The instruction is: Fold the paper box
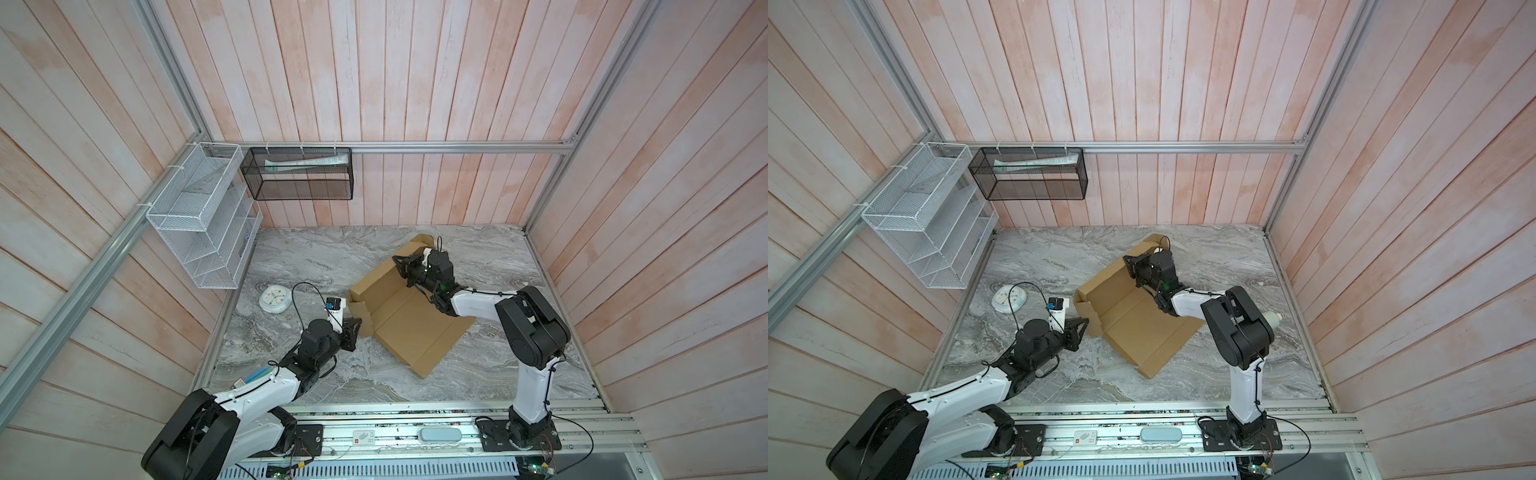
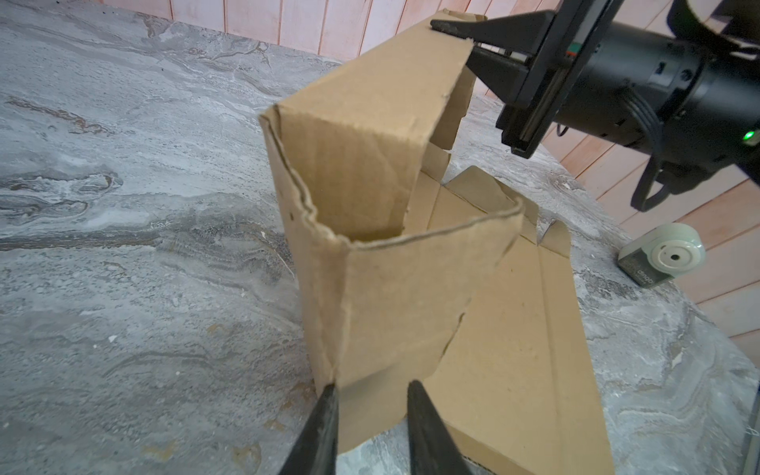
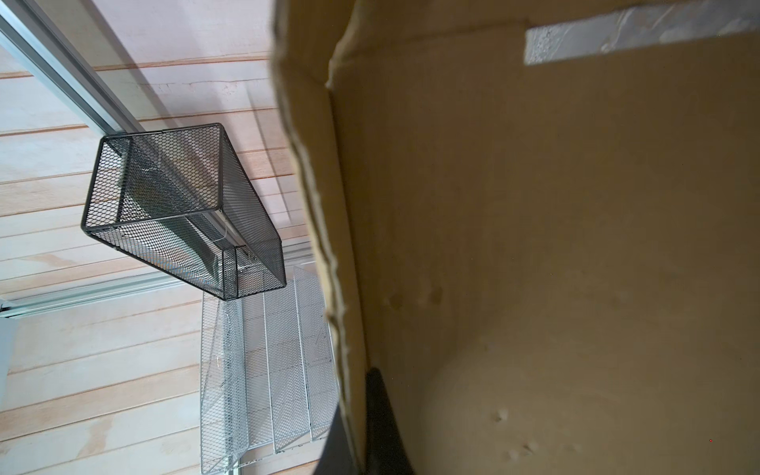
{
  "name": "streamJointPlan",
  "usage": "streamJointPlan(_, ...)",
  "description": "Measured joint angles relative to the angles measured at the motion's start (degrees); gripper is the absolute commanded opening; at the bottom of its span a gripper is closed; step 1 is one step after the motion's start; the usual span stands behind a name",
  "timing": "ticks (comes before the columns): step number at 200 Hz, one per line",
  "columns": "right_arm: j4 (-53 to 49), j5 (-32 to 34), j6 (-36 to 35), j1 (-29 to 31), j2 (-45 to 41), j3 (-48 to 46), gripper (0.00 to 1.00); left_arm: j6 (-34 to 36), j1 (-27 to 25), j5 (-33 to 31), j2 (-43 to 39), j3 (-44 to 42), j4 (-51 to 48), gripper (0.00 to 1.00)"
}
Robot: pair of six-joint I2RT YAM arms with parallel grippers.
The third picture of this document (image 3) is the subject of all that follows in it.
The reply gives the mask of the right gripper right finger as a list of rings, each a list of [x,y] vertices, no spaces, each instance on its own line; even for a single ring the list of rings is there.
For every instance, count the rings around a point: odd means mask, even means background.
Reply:
[[[415,473],[405,451],[390,399],[378,368],[366,374],[366,463],[365,473],[412,475]]]

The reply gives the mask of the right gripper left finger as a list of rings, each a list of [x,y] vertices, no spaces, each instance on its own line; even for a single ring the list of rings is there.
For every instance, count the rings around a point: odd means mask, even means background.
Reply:
[[[350,452],[350,438],[346,435],[342,410],[336,407],[322,456],[316,466],[314,475],[358,475],[359,469],[354,464]]]

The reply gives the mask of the brown cardboard box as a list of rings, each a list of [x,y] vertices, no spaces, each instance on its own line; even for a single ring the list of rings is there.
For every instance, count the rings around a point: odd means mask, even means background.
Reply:
[[[759,470],[755,1],[280,1],[359,473]]]

